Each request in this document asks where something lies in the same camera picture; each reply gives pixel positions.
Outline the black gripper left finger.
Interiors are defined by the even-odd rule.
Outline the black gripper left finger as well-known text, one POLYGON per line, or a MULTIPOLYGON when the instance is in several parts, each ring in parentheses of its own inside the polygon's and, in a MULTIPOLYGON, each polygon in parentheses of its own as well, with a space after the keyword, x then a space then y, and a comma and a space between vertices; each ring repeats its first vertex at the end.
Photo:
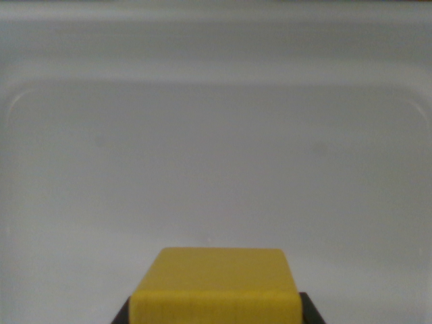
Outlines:
POLYGON ((116 316, 113 318, 111 324, 129 324, 129 304, 130 297, 124 302, 116 316))

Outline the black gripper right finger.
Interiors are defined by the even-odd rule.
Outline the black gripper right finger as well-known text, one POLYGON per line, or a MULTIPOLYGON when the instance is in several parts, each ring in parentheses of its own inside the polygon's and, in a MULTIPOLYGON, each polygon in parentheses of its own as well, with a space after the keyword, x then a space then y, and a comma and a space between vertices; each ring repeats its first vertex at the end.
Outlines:
POLYGON ((302 324, 326 324, 315 304, 306 292, 300 293, 302 302, 302 324))

